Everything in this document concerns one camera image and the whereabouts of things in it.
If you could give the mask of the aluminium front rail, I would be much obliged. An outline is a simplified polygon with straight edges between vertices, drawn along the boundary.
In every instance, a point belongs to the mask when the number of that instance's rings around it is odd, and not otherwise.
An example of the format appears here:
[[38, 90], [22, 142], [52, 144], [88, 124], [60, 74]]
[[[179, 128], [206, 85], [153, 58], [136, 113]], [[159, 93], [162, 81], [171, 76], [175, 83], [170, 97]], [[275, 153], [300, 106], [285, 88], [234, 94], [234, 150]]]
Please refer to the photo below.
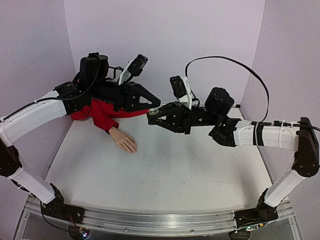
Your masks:
[[133, 211], [65, 203], [64, 209], [43, 206], [30, 195], [24, 204], [14, 239], [70, 240], [89, 233], [138, 239], [200, 238], [225, 234], [227, 239], [300, 240], [302, 235], [291, 202], [283, 200], [270, 221], [254, 221], [247, 210]]

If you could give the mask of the red cloth garment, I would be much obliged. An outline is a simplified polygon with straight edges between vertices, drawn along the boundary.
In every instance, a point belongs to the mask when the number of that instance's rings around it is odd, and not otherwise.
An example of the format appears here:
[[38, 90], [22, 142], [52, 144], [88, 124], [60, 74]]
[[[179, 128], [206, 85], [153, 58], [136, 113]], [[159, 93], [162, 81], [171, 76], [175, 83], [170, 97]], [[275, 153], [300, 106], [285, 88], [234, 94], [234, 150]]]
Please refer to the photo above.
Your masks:
[[148, 109], [138, 110], [134, 112], [126, 112], [122, 108], [119, 111], [114, 110], [112, 103], [106, 103], [101, 100], [92, 99], [91, 105], [84, 106], [81, 110], [72, 113], [71, 119], [74, 121], [92, 118], [96, 127], [104, 130], [109, 134], [112, 127], [118, 129], [119, 123], [115, 119], [132, 118], [148, 113]]

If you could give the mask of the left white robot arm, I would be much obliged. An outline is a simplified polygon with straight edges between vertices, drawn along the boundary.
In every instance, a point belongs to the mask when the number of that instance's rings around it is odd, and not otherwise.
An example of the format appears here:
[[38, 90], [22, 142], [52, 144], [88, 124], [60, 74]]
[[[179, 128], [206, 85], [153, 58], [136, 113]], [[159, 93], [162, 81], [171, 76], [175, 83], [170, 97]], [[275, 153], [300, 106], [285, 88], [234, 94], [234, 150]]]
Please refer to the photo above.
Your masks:
[[41, 202], [40, 212], [48, 217], [83, 222], [85, 209], [66, 204], [60, 190], [34, 174], [23, 161], [15, 142], [38, 127], [69, 116], [93, 99], [113, 104], [116, 111], [128, 113], [157, 108], [161, 101], [141, 84], [133, 82], [148, 58], [139, 54], [120, 70], [120, 75], [108, 77], [108, 57], [90, 53], [80, 60], [79, 72], [72, 81], [58, 85], [41, 98], [26, 104], [0, 119], [0, 174], [19, 189]]

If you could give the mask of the mannequin hand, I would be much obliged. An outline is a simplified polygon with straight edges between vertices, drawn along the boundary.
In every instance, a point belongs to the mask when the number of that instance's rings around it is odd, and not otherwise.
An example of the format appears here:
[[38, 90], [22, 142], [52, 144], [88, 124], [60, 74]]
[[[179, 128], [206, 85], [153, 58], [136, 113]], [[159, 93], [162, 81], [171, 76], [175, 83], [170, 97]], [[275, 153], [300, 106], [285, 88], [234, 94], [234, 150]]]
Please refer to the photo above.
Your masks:
[[138, 146], [135, 140], [127, 133], [113, 126], [109, 129], [109, 134], [115, 144], [124, 152], [129, 154], [136, 154], [138, 152]]

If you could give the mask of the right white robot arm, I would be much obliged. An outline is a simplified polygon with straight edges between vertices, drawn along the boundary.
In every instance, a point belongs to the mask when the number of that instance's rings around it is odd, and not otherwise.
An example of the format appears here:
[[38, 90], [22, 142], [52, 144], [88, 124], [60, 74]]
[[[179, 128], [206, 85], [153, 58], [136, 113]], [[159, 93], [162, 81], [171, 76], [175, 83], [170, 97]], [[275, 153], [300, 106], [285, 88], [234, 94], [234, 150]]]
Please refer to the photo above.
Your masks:
[[224, 147], [259, 146], [294, 152], [291, 167], [261, 194], [257, 206], [234, 213], [236, 228], [240, 230], [277, 220], [278, 205], [303, 180], [318, 173], [320, 157], [316, 127], [307, 117], [293, 122], [230, 118], [228, 113], [233, 104], [225, 89], [214, 87], [203, 107], [170, 102], [150, 111], [147, 119], [149, 125], [185, 135], [190, 134], [192, 127], [212, 126], [208, 135]]

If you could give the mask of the yellow nail polish bottle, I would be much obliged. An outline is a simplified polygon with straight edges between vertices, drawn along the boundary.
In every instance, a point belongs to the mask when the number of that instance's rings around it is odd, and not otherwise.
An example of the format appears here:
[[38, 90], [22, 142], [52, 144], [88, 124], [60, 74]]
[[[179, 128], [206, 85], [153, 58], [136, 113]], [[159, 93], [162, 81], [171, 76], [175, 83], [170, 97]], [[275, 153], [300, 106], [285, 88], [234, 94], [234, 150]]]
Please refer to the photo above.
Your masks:
[[159, 109], [158, 108], [150, 108], [147, 115], [148, 116], [154, 116], [157, 115], [159, 113]]

